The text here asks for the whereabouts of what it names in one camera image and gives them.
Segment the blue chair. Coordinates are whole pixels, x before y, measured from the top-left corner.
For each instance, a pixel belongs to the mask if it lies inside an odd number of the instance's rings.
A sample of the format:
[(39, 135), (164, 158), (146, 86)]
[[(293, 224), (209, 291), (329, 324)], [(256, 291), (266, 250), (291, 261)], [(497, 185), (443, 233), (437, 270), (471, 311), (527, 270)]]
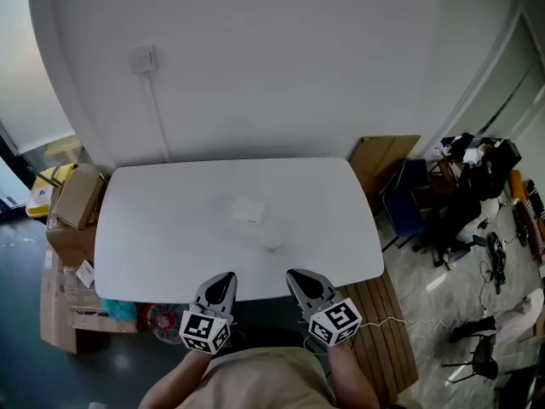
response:
[(415, 191), (429, 189), (427, 162), (424, 158), (406, 159), (388, 183), (382, 194), (383, 208), (394, 231), (382, 251), (388, 250), (399, 239), (404, 242), (401, 249), (411, 239), (425, 229), (421, 209), (415, 198)]

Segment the striped dark bag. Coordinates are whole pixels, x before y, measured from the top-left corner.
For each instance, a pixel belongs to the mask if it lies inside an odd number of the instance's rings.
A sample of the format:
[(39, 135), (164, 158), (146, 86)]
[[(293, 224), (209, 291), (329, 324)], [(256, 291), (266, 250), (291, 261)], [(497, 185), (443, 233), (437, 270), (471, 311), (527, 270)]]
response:
[(517, 203), (528, 231), (528, 243), (538, 263), (545, 263), (545, 204), (533, 180), (523, 182), (524, 197)]

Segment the brown cardboard sheet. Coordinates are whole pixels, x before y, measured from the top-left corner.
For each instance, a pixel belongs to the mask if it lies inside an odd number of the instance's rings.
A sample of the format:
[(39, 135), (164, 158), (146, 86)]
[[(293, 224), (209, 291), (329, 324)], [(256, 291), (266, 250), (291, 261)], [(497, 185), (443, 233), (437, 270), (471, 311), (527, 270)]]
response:
[(420, 140), (419, 135), (364, 136), (348, 159), (373, 214), (382, 207), (387, 184)]

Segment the person's beige shirt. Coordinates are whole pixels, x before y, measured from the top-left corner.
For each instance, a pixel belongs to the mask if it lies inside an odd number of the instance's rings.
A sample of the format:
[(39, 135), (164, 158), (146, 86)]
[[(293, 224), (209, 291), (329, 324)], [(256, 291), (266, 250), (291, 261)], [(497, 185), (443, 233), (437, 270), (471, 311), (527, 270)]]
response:
[(176, 409), (332, 409), (318, 358), (303, 348), (246, 349), (211, 361)]

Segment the person's right forearm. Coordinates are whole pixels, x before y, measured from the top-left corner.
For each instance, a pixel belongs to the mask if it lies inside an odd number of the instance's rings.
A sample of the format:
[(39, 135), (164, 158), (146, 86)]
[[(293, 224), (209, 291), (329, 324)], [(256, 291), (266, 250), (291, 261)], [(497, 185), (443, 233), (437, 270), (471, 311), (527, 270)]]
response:
[(339, 409), (380, 409), (376, 393), (347, 343), (328, 348), (328, 361)]

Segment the pale pink cloth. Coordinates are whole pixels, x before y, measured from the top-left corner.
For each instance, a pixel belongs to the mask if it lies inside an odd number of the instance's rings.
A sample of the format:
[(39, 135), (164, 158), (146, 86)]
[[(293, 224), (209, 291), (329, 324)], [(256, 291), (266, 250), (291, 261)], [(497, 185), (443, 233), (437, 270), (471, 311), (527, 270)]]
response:
[(537, 288), (526, 295), (512, 309), (496, 317), (496, 343), (511, 343), (534, 326), (542, 313), (545, 295)]

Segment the white wall switch box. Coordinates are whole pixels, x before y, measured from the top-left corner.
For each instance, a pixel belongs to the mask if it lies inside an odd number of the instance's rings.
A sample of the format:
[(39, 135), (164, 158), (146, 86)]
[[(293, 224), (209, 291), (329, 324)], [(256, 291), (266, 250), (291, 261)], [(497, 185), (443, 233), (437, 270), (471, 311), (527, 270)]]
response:
[(130, 71), (135, 75), (150, 73), (157, 68), (157, 56), (153, 44), (133, 47), (128, 52)]

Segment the small white box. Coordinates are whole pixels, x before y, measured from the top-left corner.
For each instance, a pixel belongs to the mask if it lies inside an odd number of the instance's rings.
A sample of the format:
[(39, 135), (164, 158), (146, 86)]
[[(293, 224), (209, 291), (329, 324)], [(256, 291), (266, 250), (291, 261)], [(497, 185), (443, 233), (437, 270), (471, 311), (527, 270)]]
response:
[(238, 221), (259, 226), (265, 207), (264, 202), (241, 197), (235, 201), (232, 215)]
[(89, 261), (83, 260), (76, 276), (87, 289), (90, 289), (95, 282), (95, 269)]

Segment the orange box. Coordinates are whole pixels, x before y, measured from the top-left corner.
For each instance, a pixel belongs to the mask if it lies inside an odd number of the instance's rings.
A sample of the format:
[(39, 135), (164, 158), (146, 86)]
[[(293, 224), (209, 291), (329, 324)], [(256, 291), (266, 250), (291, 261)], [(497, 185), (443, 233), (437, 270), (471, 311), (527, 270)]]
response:
[(519, 170), (511, 170), (509, 172), (508, 185), (512, 199), (526, 198), (525, 185)]

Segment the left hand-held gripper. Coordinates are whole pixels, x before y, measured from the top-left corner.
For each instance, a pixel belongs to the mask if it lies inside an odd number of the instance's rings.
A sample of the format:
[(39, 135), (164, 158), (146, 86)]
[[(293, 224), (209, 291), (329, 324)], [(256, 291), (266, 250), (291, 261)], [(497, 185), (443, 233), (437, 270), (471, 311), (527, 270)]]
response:
[(217, 274), (199, 286), (194, 302), (211, 309), (194, 305), (183, 312), (179, 335), (188, 349), (218, 353), (231, 335), (233, 317), (230, 313), (236, 295), (235, 273)]

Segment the person's left forearm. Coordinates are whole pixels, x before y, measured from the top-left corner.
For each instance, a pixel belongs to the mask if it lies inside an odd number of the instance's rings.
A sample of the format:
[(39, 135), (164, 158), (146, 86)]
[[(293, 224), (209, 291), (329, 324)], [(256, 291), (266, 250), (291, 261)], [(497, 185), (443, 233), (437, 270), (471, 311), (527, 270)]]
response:
[(138, 409), (176, 409), (200, 384), (212, 357), (209, 353), (190, 351), (146, 392)]

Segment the white roller blind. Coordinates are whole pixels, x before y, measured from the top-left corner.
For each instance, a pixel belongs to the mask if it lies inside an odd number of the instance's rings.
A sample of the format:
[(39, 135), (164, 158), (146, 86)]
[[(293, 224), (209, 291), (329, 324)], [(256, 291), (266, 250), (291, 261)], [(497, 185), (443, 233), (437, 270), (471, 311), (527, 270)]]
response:
[(75, 135), (43, 65), (28, 0), (0, 0), (0, 125), (21, 153)]

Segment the yellow bin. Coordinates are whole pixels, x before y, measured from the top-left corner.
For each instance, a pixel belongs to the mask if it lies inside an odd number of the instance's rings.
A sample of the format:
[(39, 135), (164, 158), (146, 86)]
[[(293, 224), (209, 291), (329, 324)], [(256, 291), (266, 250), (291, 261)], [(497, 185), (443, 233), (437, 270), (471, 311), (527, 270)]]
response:
[(38, 172), (31, 166), (28, 167), (28, 170), (35, 176), (26, 204), (26, 214), (30, 218), (38, 219), (48, 216), (53, 190), (62, 187), (76, 167), (77, 164), (58, 164), (42, 172)]

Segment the labelled cardboard box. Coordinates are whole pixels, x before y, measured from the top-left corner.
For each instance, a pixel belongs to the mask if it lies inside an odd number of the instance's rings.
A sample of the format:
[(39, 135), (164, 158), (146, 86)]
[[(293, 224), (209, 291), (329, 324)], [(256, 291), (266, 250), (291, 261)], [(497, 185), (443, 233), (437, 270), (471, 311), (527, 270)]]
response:
[(137, 333), (137, 319), (115, 320), (106, 314), (101, 306), (102, 298), (96, 293), (95, 282), (87, 289), (77, 278), (79, 267), (63, 267), (63, 286), (66, 305), (70, 310), (71, 327), (107, 333)]

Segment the wooden slatted platform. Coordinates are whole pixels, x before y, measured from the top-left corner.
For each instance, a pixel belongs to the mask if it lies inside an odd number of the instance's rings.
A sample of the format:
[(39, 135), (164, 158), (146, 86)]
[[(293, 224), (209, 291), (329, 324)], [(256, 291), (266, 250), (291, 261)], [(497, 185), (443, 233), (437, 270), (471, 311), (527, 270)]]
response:
[(381, 409), (418, 381), (416, 360), (398, 297), (388, 272), (338, 288), (353, 300), (363, 321), (350, 338), (359, 367), (375, 390)]

